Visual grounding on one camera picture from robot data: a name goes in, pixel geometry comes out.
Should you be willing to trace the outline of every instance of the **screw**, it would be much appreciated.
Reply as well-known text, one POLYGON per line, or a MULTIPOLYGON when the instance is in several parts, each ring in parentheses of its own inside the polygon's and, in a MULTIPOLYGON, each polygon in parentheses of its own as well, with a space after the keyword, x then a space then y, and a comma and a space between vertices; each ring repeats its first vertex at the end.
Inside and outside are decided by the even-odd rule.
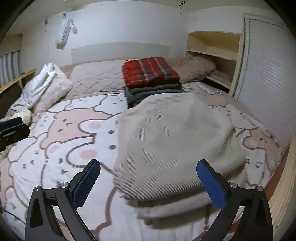
POLYGON ((230 182, 229 186, 231 186, 232 188, 237 188, 237 184, 235 182, 230 182))
POLYGON ((61 188, 66 188, 67 186, 69 185, 69 183, 67 183, 67 182, 63 182, 63 183, 61 183, 61 188))
POLYGON ((40 189, 41 189, 41 186, 36 186, 36 187, 34 187, 34 191, 35 191, 35 192, 38 192, 40 189))
POLYGON ((264 188, 261 187, 261 186, 257 186, 257 190, 258 190, 259 192, 263 192, 264 188))

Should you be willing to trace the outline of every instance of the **white shutter door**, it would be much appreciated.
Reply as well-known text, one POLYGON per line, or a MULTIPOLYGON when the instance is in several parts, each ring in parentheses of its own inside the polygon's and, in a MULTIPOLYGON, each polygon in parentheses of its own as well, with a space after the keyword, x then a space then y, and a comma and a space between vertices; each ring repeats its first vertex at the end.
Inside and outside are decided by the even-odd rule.
POLYGON ((249 49, 245 49, 245 72, 242 68, 235 97, 285 147, 296 132, 296 40, 276 25, 246 21, 249 49))

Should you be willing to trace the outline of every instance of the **black clamp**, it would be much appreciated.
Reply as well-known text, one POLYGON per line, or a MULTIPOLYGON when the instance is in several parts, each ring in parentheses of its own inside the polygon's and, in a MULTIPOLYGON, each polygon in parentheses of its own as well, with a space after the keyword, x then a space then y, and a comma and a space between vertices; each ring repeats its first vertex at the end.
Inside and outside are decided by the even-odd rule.
POLYGON ((0 152, 13 143, 26 139, 30 134, 29 127, 21 117, 0 122, 0 152))
POLYGON ((272 241, 272 220, 264 188, 240 188, 227 182, 214 171, 206 160, 197 163, 197 175, 209 194, 214 206, 221 212, 201 241, 222 241, 226 236, 240 206, 245 206, 232 241, 272 241))
POLYGON ((25 239, 67 241, 52 207, 58 206, 74 240, 96 241, 76 210, 85 203, 100 170, 100 163, 92 159, 69 183, 51 189, 36 186, 28 207, 25 239))

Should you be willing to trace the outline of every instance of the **wooden headboard shelf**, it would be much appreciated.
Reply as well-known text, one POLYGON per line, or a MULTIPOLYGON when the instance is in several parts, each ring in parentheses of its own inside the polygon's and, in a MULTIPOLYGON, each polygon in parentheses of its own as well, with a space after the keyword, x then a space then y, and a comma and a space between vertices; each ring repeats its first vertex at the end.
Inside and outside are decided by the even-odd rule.
POLYGON ((23 83, 22 80, 25 79, 26 77, 28 77, 29 75, 32 75, 36 72, 36 69, 32 69, 28 72, 25 72, 24 74, 16 77, 15 79, 13 79, 12 81, 8 82, 6 85, 4 85, 3 87, 0 87, 0 95, 7 90, 9 87, 11 87, 12 85, 14 85, 15 83, 18 83, 18 85, 21 87, 21 89, 23 89, 23 83))

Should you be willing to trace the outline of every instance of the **striped curtain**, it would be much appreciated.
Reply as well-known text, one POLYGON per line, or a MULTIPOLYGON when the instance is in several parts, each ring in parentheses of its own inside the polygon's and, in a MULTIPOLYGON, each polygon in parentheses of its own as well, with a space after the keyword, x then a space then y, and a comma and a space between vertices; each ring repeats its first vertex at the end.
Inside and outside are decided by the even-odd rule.
POLYGON ((20 75, 19 54, 16 51, 0 57, 0 87, 20 75))

